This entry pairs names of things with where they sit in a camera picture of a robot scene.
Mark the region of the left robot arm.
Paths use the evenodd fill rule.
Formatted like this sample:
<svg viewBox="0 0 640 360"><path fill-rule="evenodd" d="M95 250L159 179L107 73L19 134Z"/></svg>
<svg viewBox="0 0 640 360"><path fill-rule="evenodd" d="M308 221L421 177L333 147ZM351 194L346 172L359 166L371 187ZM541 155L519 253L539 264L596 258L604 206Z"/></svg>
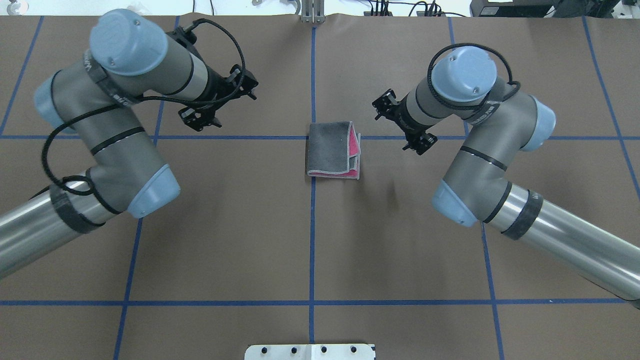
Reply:
<svg viewBox="0 0 640 360"><path fill-rule="evenodd" d="M217 110L255 98L258 80L240 64L222 76L195 48L199 18L165 32L129 9L103 14L81 60L57 71L35 91L34 105L54 128L40 161L49 185L1 217L1 276L5 278L128 212L136 219L181 192L169 164L132 110L146 101L182 104L183 123L201 132L221 127ZM94 158L83 173L57 177L48 155L57 135L75 133Z"/></svg>

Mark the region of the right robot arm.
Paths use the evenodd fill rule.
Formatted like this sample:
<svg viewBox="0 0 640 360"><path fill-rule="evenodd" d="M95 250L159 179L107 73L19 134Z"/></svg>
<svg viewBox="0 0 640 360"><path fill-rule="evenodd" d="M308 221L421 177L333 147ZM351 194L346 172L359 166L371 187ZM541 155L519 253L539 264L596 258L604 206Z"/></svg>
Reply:
<svg viewBox="0 0 640 360"><path fill-rule="evenodd" d="M462 226L487 224L511 240L553 256L583 278L639 307L639 248L510 182L517 153L537 150L553 133L556 115L521 91L503 55L456 43L429 61L426 76L390 119L406 150L423 155L435 142L429 129L456 116L470 132L432 198L433 207Z"/></svg>

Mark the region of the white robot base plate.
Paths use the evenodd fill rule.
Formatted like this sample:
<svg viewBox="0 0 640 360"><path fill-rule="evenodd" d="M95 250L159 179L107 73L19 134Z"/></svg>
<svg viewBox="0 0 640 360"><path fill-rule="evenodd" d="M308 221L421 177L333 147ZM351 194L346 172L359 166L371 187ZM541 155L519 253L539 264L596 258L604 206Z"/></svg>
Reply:
<svg viewBox="0 0 640 360"><path fill-rule="evenodd" d="M366 343L254 344L245 360L375 360L375 346Z"/></svg>

